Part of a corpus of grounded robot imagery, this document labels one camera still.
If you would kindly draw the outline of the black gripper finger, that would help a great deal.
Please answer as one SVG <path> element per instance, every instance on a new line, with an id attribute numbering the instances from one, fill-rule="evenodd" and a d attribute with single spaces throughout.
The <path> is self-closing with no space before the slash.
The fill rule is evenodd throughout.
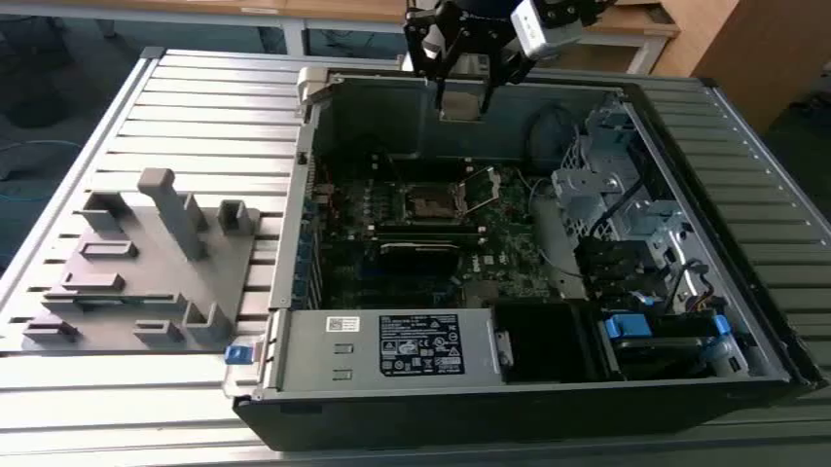
<path id="1" fill-rule="evenodd" d="M 455 20 L 455 9 L 405 10 L 404 36 L 411 65 L 415 75 L 436 84 L 433 106 L 437 111 L 443 110 L 445 81 L 453 66 L 447 39 Z"/>
<path id="2" fill-rule="evenodd" d="M 485 33 L 481 39 L 481 52 L 488 59 L 488 71 L 484 78 L 484 92 L 480 99 L 480 115 L 484 116 L 497 87 L 519 84 L 536 61 L 523 50 L 519 39 L 508 34 Z"/>

